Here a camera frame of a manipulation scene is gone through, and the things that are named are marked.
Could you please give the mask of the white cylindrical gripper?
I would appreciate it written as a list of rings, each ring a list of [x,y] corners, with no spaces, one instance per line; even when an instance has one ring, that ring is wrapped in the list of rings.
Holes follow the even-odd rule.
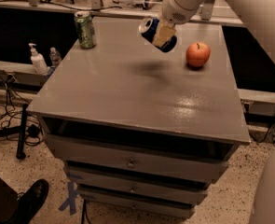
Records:
[[[206,0],[163,0],[158,14],[160,22],[152,44],[161,48],[175,35],[174,25],[189,22],[204,1]]]

